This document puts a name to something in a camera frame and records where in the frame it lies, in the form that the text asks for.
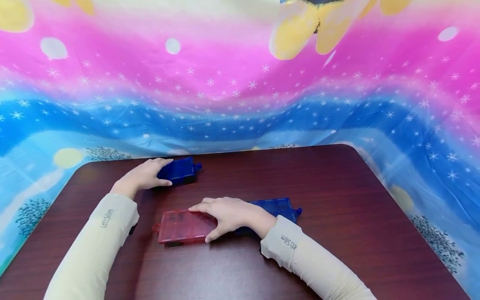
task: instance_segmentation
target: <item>beige sleeve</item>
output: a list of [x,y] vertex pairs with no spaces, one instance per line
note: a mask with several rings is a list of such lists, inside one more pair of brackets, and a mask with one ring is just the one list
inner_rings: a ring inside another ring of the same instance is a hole
[[375,300],[346,265],[282,216],[261,241],[261,251],[298,275],[324,300]]
[[138,218],[137,203],[107,194],[61,261],[44,300],[102,300],[115,256]]

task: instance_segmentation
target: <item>fabric backdrop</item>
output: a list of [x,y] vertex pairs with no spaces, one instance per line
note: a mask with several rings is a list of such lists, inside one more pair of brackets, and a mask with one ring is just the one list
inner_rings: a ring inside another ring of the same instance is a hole
[[87,162],[343,143],[480,299],[479,12],[0,0],[0,274]]

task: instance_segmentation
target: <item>hand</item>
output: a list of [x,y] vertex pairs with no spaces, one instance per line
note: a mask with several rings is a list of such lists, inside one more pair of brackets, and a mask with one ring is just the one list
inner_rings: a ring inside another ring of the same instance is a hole
[[157,186],[169,186],[169,180],[158,179],[160,170],[171,163],[173,159],[149,159],[123,175],[113,186],[110,193],[123,194],[133,200],[139,190],[148,190]]
[[243,226],[250,227],[263,239],[276,222],[276,218],[263,208],[238,198],[204,198],[188,210],[206,213],[217,219],[218,225],[207,235],[206,243]]

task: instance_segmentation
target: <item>wooden table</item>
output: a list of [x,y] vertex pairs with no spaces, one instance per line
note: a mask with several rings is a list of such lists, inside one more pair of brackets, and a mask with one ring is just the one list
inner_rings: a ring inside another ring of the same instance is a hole
[[[89,215],[144,160],[89,163],[62,190],[0,278],[0,299],[41,299]],[[198,155],[191,185],[137,195],[140,221],[110,272],[106,299],[318,299],[259,253],[254,238],[164,248],[152,225],[203,197],[290,197],[299,225],[348,265],[378,299],[468,299],[357,152],[346,145]]]

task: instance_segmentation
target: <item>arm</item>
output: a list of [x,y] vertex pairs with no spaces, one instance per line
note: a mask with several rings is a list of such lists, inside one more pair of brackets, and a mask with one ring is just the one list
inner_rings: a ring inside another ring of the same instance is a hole
[[137,224],[138,190],[171,185],[156,178],[171,159],[149,159],[112,187],[90,215],[53,275],[44,300],[101,300],[115,256]]
[[282,216],[275,218],[259,206],[228,197],[204,198],[190,210],[217,218],[218,227],[206,242],[239,227],[253,229],[262,239],[262,254],[298,275],[324,300],[376,299],[346,265]]
[[376,299],[346,265],[282,216],[260,244],[266,258],[298,275],[324,300]]

